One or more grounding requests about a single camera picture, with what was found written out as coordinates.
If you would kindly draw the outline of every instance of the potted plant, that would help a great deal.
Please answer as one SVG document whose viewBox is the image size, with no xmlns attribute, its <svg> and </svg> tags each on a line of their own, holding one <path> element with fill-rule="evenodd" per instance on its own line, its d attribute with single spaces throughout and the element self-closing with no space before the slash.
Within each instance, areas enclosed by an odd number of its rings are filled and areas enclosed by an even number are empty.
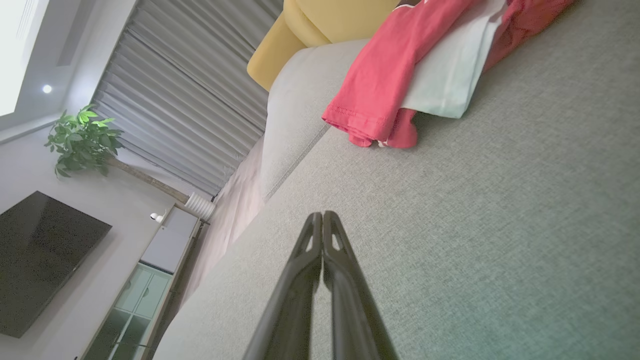
<svg viewBox="0 0 640 360">
<path fill-rule="evenodd" d="M 85 106 L 75 116 L 67 115 L 65 111 L 49 131 L 45 146 L 51 152 L 60 153 L 54 167 L 56 176 L 71 177 L 74 172 L 86 169 L 97 170 L 107 176 L 109 166 L 113 166 L 171 195 L 204 220 L 211 217 L 213 205 L 210 201 L 195 193 L 187 196 L 118 160 L 118 149 L 122 147 L 118 138 L 123 131 L 109 128 L 108 124 L 114 119 L 98 120 L 98 115 L 91 111 L 92 107 L 93 105 Z"/>
</svg>

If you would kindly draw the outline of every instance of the yellow chair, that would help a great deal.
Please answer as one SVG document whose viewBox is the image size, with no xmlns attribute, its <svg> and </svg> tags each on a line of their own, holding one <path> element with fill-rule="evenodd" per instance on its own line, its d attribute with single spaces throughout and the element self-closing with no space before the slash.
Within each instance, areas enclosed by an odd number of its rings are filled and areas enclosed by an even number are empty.
<svg viewBox="0 0 640 360">
<path fill-rule="evenodd" d="M 267 91 L 293 54 L 306 47 L 370 38 L 399 0 L 284 0 L 249 60 L 247 72 Z"/>
</svg>

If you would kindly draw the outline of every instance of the white cloth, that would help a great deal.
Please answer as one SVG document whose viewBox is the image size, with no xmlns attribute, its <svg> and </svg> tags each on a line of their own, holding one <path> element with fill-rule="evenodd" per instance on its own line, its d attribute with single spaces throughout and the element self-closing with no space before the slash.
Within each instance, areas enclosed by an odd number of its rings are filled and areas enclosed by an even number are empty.
<svg viewBox="0 0 640 360">
<path fill-rule="evenodd" d="M 401 108 L 459 119 L 469 106 L 505 0 L 482 0 L 465 12 L 418 62 Z"/>
</svg>

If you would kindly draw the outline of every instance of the folded clothes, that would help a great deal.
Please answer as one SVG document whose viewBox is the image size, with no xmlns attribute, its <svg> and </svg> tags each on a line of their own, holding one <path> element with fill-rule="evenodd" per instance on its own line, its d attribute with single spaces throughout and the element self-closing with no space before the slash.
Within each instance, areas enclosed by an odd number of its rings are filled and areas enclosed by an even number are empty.
<svg viewBox="0 0 640 360">
<path fill-rule="evenodd" d="M 545 29 L 574 0 L 510 0 L 484 70 Z M 322 118 L 362 147 L 413 147 L 415 110 L 401 109 L 416 64 L 476 0 L 401 3 L 353 62 Z"/>
<path fill-rule="evenodd" d="M 400 107 L 442 117 L 462 117 L 505 9 L 505 0 L 481 0 L 465 11 L 418 62 Z"/>
</svg>

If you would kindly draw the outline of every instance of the red clothing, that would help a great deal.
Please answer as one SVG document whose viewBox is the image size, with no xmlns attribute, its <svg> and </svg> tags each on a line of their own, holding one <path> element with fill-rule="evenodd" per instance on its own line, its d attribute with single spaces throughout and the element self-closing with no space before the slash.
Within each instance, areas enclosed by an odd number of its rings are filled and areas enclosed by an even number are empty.
<svg viewBox="0 0 640 360">
<path fill-rule="evenodd" d="M 379 140 L 391 147 L 413 147 L 415 110 L 399 106 L 415 64 L 476 1 L 421 0 L 396 8 L 360 51 L 322 118 L 349 133 L 349 140 L 358 146 Z M 573 1 L 509 0 L 484 70 L 545 29 Z"/>
</svg>

